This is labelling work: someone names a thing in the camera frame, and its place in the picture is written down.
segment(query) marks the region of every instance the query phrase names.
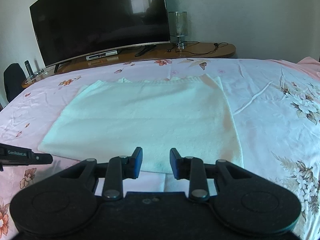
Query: chair backrest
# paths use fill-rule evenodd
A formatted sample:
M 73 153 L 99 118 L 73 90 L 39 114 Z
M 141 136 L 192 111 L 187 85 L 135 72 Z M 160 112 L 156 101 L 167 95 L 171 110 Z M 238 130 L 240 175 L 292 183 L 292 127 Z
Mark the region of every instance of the chair backrest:
M 21 84 L 26 79 L 26 75 L 18 63 L 13 63 L 4 71 L 3 78 L 7 100 L 11 102 L 24 90 Z

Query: white wall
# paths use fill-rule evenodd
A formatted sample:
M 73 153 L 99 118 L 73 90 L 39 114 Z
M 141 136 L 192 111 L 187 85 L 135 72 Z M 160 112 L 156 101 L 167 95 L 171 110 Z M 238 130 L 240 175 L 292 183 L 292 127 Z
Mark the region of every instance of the white wall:
M 29 6 L 37 0 L 0 0 L 0 102 L 6 105 L 3 71 L 35 60 L 44 67 Z M 320 55 L 320 0 L 167 0 L 168 10 L 186 10 L 188 40 L 226 41 L 241 58 L 297 62 Z

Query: television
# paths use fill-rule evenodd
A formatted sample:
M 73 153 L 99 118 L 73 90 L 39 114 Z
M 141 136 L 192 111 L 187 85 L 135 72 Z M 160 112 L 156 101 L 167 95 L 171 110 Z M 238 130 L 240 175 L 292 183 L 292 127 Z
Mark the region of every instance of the television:
M 109 50 L 170 42 L 165 0 L 38 0 L 30 13 L 46 67 Z

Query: light green cloth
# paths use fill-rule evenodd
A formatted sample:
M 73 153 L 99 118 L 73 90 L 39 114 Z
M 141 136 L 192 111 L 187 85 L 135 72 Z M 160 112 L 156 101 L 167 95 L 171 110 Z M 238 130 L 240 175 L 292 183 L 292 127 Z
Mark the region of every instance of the light green cloth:
M 205 163 L 243 167 L 242 151 L 220 78 L 102 82 L 84 88 L 61 112 L 38 150 L 108 162 L 143 148 L 142 171 L 172 173 L 169 150 Z

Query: bed sheet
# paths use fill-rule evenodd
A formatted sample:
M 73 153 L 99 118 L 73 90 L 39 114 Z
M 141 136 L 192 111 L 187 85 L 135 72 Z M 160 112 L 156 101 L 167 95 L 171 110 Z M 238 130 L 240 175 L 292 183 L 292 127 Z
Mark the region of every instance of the bed sheet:
M 320 82 L 309 75 L 308 69 L 317 75 L 315 60 L 308 58 L 307 63 L 299 65 L 186 58 L 127 62 L 56 75 L 25 89 L 5 107 L 0 113 L 0 142 L 38 152 L 38 145 L 62 109 L 81 87 L 97 80 L 170 80 L 205 73 L 219 76 L 234 115 L 244 168 L 298 196 L 302 212 L 294 232 L 302 239 L 314 240 L 320 236 Z M 12 197 L 76 162 L 55 156 L 51 165 L 5 167 L 0 172 L 1 240 L 17 233 L 8 209 Z M 209 187 L 214 194 L 211 180 Z M 170 174 L 142 172 L 137 180 L 124 181 L 124 191 L 128 190 L 187 192 L 188 182 L 175 181 Z

